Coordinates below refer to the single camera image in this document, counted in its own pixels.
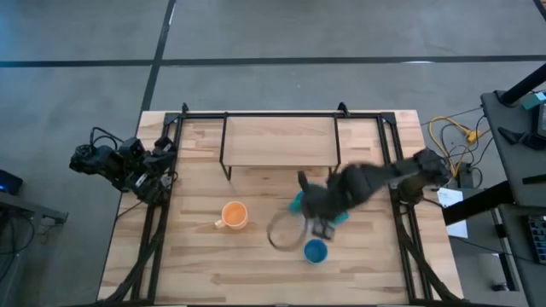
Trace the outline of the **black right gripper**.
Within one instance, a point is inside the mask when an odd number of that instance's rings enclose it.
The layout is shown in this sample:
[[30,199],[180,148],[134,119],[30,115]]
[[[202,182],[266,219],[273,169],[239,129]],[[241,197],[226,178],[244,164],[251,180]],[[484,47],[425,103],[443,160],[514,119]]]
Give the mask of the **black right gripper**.
[[314,219],[311,233],[317,238],[332,240],[335,223],[343,223],[348,218],[348,198],[346,192],[336,185],[337,178],[330,180],[326,187],[309,182],[303,171],[298,172],[298,183],[302,190],[299,204],[305,218]]

